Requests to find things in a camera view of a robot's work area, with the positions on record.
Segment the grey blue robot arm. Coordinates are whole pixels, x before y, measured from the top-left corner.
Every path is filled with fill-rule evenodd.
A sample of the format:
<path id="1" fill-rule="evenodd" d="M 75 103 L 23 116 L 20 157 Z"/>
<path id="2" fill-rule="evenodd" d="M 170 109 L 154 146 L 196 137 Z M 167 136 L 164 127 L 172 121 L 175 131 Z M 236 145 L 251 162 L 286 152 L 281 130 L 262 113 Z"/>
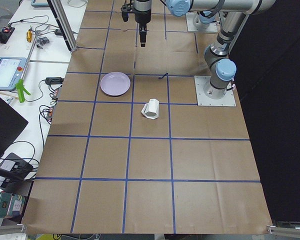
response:
<path id="1" fill-rule="evenodd" d="M 230 45 L 248 15 L 265 12 L 274 5 L 273 0 L 164 0 L 162 4 L 175 17 L 188 12 L 197 12 L 201 19 L 211 19 L 220 12 L 227 16 L 220 22 L 220 31 L 215 42 L 204 52 L 211 77 L 204 85 L 204 94 L 214 100 L 224 97 L 229 91 L 228 84 L 234 79 L 237 67 L 228 59 Z"/>
<path id="2" fill-rule="evenodd" d="M 217 21 L 216 17 L 213 15 L 209 17 L 211 14 L 210 11 L 198 11 L 197 16 L 197 28 L 199 32 L 203 33 L 216 33 L 218 28 L 217 28 Z"/>

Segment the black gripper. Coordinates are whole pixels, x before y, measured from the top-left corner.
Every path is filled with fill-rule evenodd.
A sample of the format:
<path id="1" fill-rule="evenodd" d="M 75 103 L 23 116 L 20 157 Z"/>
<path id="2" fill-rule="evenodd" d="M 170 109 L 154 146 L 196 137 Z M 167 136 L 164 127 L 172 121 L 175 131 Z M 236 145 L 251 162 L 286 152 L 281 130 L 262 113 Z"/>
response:
<path id="1" fill-rule="evenodd" d="M 132 4 L 134 19 L 139 25 L 140 46 L 145 47 L 147 41 L 147 25 L 151 21 L 151 0 L 135 0 Z"/>

